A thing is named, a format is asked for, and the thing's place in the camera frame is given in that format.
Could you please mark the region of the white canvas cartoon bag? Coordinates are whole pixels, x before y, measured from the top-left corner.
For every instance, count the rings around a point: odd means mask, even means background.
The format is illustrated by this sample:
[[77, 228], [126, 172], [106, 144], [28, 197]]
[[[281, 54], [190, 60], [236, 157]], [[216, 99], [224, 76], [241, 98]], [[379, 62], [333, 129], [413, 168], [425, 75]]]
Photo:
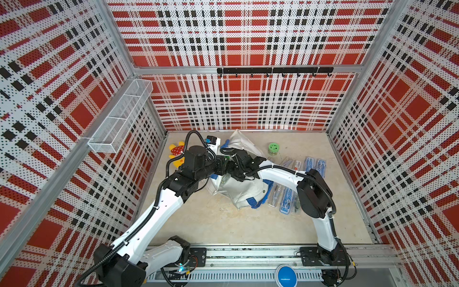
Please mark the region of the white canvas cartoon bag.
[[239, 130], [216, 151], [222, 156], [226, 174], [210, 176], [210, 194], [228, 197], [237, 209], [259, 208], [267, 200], [273, 183], [251, 172], [267, 159], [265, 153]]

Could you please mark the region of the clear compass case small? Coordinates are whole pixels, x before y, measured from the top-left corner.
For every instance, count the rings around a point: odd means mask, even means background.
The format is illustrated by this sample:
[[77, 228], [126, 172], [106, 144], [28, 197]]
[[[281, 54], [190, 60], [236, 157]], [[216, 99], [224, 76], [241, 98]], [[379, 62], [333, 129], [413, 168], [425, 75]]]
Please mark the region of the clear compass case small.
[[278, 205], [279, 200], [282, 197], [283, 190], [284, 190], [283, 185], [274, 184], [271, 190], [271, 193], [270, 193], [270, 198], [268, 200], [269, 206], [271, 206], [272, 208], [275, 208]]

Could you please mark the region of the clear compass case grey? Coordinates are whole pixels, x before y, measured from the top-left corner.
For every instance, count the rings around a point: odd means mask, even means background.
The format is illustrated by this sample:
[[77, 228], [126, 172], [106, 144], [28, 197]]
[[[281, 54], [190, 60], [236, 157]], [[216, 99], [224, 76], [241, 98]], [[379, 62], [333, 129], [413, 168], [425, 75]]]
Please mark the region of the clear compass case grey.
[[283, 167], [287, 167], [288, 169], [291, 169], [294, 165], [294, 160], [290, 157], [285, 157], [280, 165]]

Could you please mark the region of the clear case red accents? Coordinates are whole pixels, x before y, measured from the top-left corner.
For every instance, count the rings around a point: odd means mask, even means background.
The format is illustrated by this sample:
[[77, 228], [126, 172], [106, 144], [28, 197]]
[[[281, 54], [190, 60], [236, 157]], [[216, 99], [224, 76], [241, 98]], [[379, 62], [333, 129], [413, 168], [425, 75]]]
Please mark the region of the clear case red accents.
[[302, 170], [302, 162], [301, 161], [298, 161], [298, 160], [295, 161], [294, 170], [295, 171], [301, 171]]

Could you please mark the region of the clear case green refill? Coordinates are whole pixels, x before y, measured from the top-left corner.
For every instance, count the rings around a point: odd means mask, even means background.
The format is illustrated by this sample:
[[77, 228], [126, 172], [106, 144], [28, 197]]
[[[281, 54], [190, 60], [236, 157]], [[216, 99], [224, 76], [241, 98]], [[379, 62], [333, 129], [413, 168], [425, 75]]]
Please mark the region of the clear case green refill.
[[300, 209], [301, 209], [300, 201], [299, 199], [295, 199], [292, 212], [294, 214], [298, 214], [300, 212]]

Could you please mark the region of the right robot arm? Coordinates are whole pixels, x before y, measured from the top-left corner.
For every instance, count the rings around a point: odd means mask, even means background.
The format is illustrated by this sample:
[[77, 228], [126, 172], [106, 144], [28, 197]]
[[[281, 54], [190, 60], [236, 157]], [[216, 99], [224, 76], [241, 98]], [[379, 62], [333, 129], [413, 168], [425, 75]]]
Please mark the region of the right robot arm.
[[231, 157], [233, 163], [228, 163], [226, 170], [237, 181], [266, 179], [295, 191], [301, 210], [313, 221], [317, 234], [318, 260], [323, 265], [351, 265], [349, 255], [335, 229], [333, 216], [337, 207], [332, 191], [317, 170], [292, 170], [276, 165], [264, 157], [253, 158], [243, 149], [221, 148], [220, 153]]

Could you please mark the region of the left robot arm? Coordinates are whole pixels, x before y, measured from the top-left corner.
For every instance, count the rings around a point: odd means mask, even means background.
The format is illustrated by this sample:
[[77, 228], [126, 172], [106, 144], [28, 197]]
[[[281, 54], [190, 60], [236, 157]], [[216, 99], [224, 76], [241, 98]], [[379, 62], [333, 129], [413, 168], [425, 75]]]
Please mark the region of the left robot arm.
[[215, 136], [203, 138], [196, 130], [188, 132], [185, 139], [188, 141], [191, 135], [197, 135], [201, 145], [186, 145], [182, 154], [168, 161], [171, 164], [185, 160], [174, 173], [166, 174], [158, 186], [154, 203], [137, 221], [111, 245], [100, 245], [95, 250], [94, 265], [76, 280], [75, 286], [86, 286], [85, 280], [95, 273], [101, 287], [139, 287], [157, 270], [154, 263], [159, 260], [144, 256], [151, 240], [199, 190], [199, 183], [219, 172], [215, 165], [221, 140]]

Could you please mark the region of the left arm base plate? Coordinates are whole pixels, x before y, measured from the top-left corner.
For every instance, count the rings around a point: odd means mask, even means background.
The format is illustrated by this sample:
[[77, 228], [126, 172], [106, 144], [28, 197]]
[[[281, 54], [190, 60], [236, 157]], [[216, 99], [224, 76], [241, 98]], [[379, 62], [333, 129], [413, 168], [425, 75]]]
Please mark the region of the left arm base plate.
[[185, 248], [182, 250], [178, 263], [189, 267], [204, 267], [207, 251], [207, 248]]

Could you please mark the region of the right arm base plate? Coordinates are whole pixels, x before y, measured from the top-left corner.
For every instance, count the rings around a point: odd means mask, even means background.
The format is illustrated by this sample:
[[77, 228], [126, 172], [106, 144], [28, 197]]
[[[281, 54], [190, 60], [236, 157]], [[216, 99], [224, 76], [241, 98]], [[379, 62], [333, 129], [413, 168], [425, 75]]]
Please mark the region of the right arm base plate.
[[349, 266], [346, 254], [337, 245], [333, 251], [328, 251], [319, 245], [313, 247], [300, 247], [300, 258], [303, 266]]

